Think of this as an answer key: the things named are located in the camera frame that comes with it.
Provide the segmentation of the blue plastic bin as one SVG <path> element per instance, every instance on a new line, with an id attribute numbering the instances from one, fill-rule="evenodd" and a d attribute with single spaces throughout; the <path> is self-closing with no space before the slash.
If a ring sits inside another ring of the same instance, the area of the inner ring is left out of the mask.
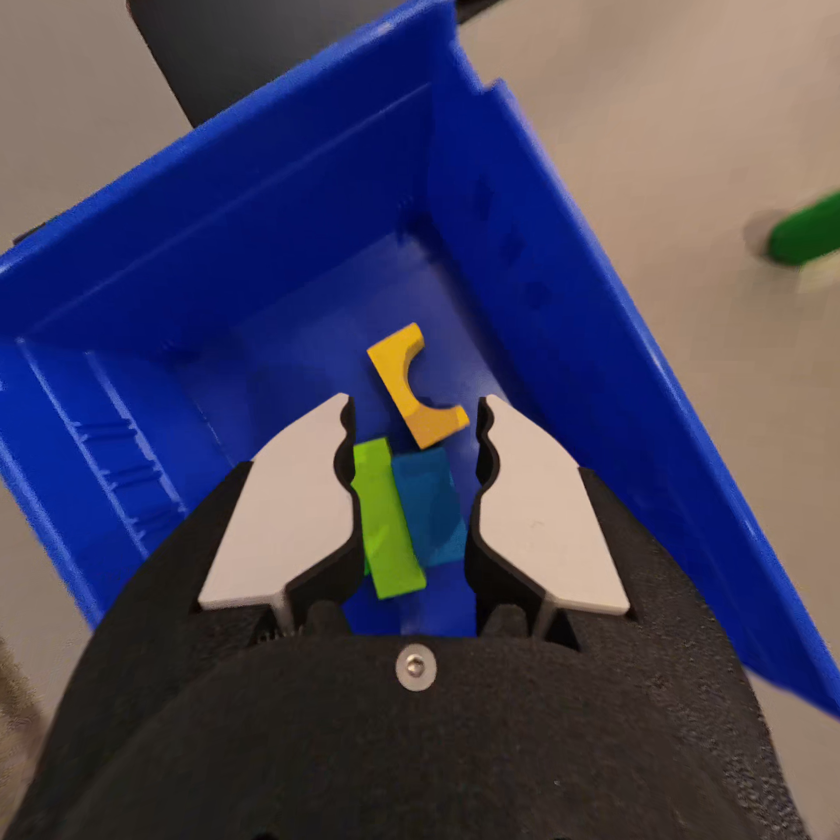
<path id="1" fill-rule="evenodd" d="M 745 666 L 838 716 L 838 666 L 453 2 L 408 2 L 2 254 L 2 478 L 90 627 L 237 462 L 336 392 L 413 445 L 417 395 L 499 392 L 688 574 Z"/>

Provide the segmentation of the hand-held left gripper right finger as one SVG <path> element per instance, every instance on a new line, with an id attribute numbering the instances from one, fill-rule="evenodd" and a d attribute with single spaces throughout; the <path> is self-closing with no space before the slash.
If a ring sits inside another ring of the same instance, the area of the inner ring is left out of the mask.
<path id="1" fill-rule="evenodd" d="M 627 616 L 631 603 L 572 455 L 498 395 L 479 399 L 476 437 L 465 577 L 477 616 L 504 605 L 526 617 Z"/>

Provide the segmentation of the green cylinder block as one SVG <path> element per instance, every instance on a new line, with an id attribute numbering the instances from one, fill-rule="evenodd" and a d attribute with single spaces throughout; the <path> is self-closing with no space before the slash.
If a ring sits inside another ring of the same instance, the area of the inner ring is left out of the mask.
<path id="1" fill-rule="evenodd" d="M 780 266 L 802 268 L 839 250 L 839 191 L 783 216 L 770 231 L 765 255 Z"/>

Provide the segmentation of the yellow arch block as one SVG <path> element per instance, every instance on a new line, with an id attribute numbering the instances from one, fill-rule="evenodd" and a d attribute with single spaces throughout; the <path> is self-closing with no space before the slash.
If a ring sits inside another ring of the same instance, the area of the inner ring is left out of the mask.
<path id="1" fill-rule="evenodd" d="M 419 326 L 412 322 L 372 345 L 367 354 L 394 405 L 420 449 L 431 448 L 469 426 L 460 406 L 434 408 L 414 395 L 408 381 L 411 363 L 425 346 Z"/>

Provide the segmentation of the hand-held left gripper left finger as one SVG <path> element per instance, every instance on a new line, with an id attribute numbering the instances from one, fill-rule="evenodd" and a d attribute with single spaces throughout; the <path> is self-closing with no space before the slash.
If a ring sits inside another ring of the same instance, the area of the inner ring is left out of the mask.
<path id="1" fill-rule="evenodd" d="M 307 615 L 356 593 L 364 546 L 354 441 L 354 400 L 337 394 L 259 450 L 198 596 L 202 609 Z"/>

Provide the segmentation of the blue arch block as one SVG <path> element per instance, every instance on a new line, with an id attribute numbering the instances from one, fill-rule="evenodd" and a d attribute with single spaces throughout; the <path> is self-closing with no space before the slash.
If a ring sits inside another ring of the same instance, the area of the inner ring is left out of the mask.
<path id="1" fill-rule="evenodd" d="M 445 450 L 396 455 L 392 472 L 420 565 L 427 570 L 462 561 L 467 526 Z"/>

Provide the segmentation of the lime green plank block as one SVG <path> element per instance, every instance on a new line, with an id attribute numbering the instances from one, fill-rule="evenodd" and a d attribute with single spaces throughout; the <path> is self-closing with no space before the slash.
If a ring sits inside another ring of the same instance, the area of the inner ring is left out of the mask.
<path id="1" fill-rule="evenodd" d="M 419 592 L 427 578 L 415 554 L 385 437 L 353 447 L 351 486 L 360 501 L 365 569 L 377 598 L 387 601 Z"/>

